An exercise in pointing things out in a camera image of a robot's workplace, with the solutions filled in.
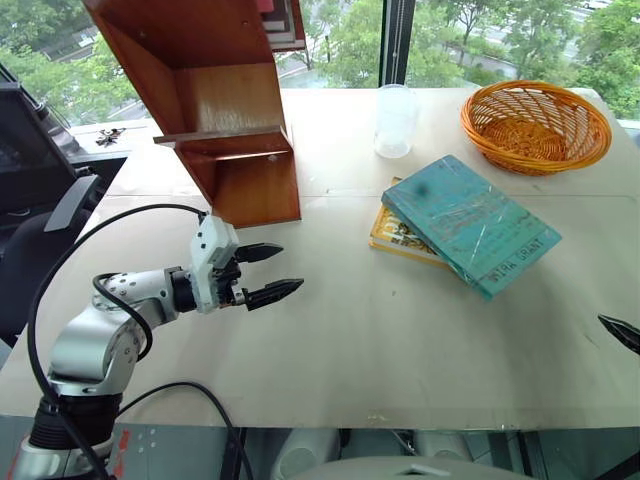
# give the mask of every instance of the clear plastic cup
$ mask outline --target clear plastic cup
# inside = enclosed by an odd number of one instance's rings
[[[378,89],[378,114],[374,149],[387,158],[404,157],[411,150],[418,122],[418,101],[405,85]]]

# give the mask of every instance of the green foliage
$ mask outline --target green foliage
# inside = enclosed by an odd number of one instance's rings
[[[502,70],[492,72],[490,70],[485,70],[480,64],[477,64],[475,67],[467,67],[464,70],[465,80],[482,87],[506,80],[505,74]]]
[[[462,48],[462,35],[458,34],[449,45]],[[469,37],[466,46],[467,53],[471,57],[483,55],[485,57],[493,57],[499,60],[509,60],[509,50],[501,44],[490,43],[483,37]]]
[[[569,63],[564,58],[559,58],[555,63],[547,65],[535,80],[553,83],[561,87],[576,86],[578,69],[575,64]]]
[[[0,46],[39,50],[63,36],[89,27],[79,0],[0,0]]]
[[[416,87],[456,86],[462,71],[442,51],[455,36],[445,9],[418,2],[414,13],[406,83]],[[382,4],[358,0],[331,30],[331,61],[318,65],[331,87],[378,86]]]
[[[511,32],[506,36],[518,78],[543,78],[577,33],[570,8],[576,0],[511,0]]]
[[[474,30],[484,30],[488,25],[502,25],[509,12],[505,2],[500,0],[432,0],[432,5],[443,9],[443,20],[448,26],[456,22],[463,26],[459,36],[460,59],[458,66],[467,53],[475,56],[479,52],[469,45]]]
[[[416,4],[409,47],[406,84],[411,87],[454,87],[462,70],[453,63],[442,45],[455,38],[446,24],[446,10]]]
[[[617,118],[640,118],[640,65],[634,50],[615,50],[578,72],[577,84],[598,92]]]
[[[114,106],[137,99],[101,36],[93,46],[93,55],[80,60],[52,62],[25,45],[17,51],[0,47],[0,62],[35,98],[54,107],[72,124],[105,122]]]
[[[593,13],[579,42],[577,84],[597,91],[619,118],[640,118],[640,1]]]
[[[342,0],[300,0],[302,22],[307,38],[307,48],[304,51],[293,52],[291,57],[304,63],[307,70],[313,68],[314,58],[322,49],[325,35],[329,27],[338,22]]]
[[[381,28],[382,2],[379,0],[358,0],[348,13],[342,14],[331,30],[331,61],[318,65],[328,78],[329,86],[378,86]]]

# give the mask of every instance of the window glass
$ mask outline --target window glass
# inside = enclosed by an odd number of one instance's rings
[[[0,62],[72,125],[148,116],[79,0],[0,0]]]
[[[592,88],[640,119],[640,2],[417,0],[407,85],[510,79]]]
[[[276,54],[283,88],[376,88],[382,0],[300,0],[307,48]]]

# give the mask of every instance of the wooden shelf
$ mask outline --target wooden shelf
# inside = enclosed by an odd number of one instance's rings
[[[255,0],[84,2],[164,133],[158,143],[173,144],[211,206],[236,226],[299,219],[293,149]]]

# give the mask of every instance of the yellow book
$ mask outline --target yellow book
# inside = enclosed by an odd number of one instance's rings
[[[401,178],[393,177],[392,185]],[[391,210],[382,205],[378,211],[376,221],[371,228],[369,245],[396,255],[402,255],[413,260],[430,263],[448,268],[449,265],[436,252],[431,250],[422,240],[396,217]]]

